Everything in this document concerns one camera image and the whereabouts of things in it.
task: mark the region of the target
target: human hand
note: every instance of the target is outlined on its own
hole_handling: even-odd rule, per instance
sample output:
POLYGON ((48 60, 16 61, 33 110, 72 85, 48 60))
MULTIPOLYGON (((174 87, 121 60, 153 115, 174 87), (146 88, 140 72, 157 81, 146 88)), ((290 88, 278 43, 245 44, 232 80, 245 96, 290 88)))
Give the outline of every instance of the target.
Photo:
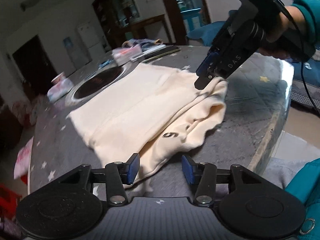
MULTIPOLYGON (((301 11, 295 6, 286 6, 286 9, 294 19, 302 35, 304 35, 306 33, 307 27, 306 21, 301 11)), ((269 41, 270 43, 277 41, 288 28, 295 29, 293 23, 290 22, 289 19, 283 13, 279 13, 276 27, 272 31, 267 33, 267 41, 269 41)), ((290 57, 289 52, 284 51, 282 49, 268 50, 264 48, 259 48, 259 53, 264 56, 273 56, 279 59, 286 59, 290 57)))

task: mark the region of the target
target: metal screw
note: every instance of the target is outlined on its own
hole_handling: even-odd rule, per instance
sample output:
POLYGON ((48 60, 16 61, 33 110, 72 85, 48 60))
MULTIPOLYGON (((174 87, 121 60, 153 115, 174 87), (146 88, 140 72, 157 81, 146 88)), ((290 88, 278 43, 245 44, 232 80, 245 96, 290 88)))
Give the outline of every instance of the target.
POLYGON ((115 196, 112 196, 110 198, 110 201, 113 203, 113 204, 121 204, 125 201, 125 198, 120 196, 120 195, 115 195, 115 196))
POLYGON ((201 204, 208 204, 212 201, 212 198, 206 195, 202 195, 196 198, 196 200, 201 204))

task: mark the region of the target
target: white wall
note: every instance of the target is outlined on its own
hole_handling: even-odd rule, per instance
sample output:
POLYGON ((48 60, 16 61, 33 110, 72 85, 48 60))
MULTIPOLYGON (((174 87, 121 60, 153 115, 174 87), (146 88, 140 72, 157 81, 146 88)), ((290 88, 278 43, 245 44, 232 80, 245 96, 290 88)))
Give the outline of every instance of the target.
MULTIPOLYGON (((134 2, 140 14, 140 18, 138 20, 144 20, 150 17, 164 14, 169 32, 171 34, 172 41, 175 42, 174 34, 171 28, 169 18, 167 16, 167 11, 165 9, 163 0, 134 0, 134 2)), ((164 42, 169 41, 162 24, 152 24, 150 26, 147 26, 145 30, 150 39, 160 38, 163 39, 164 42)))
POLYGON ((102 39, 104 33, 92 8, 91 1, 65 1, 44 11, 7 37, 7 51, 12 55, 32 37, 39 35, 44 50, 56 72, 64 71, 68 76, 76 69, 64 48, 63 39, 70 37, 73 43, 81 44, 81 40, 76 34, 76 27, 87 21, 91 21, 98 36, 102 39))
MULTIPOLYGON (((285 5, 291 5, 293 0, 282 0, 285 5)), ((230 10, 238 9, 239 0, 206 0, 211 22, 225 21, 230 10)))

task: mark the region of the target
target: round black disc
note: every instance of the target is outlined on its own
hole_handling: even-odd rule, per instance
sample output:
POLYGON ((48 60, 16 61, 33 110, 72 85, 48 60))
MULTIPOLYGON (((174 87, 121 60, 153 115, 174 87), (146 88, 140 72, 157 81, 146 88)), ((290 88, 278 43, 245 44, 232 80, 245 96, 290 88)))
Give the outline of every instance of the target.
POLYGON ((101 215, 100 200, 70 184, 40 189, 25 197, 16 211, 19 225, 36 239, 74 238, 89 231, 101 215))
POLYGON ((285 191, 233 192, 218 206, 221 222, 250 239, 282 239, 297 232, 305 219, 302 203, 285 191))
POLYGON ((122 67, 113 67, 88 79, 76 90, 74 95, 75 99, 85 98, 95 92, 98 92, 101 88, 116 80, 116 78, 121 75, 122 71, 122 67))

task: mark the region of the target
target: wooden cabinet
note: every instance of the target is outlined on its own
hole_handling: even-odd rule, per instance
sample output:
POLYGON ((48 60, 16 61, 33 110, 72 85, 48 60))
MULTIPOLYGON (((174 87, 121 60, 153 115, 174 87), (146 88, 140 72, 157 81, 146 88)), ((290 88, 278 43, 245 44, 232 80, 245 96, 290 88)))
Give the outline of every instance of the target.
POLYGON ((148 38, 144 27, 156 22, 162 22, 172 43, 164 15, 138 21, 139 13, 133 0, 95 0, 92 6, 112 49, 120 47, 130 38, 148 38))

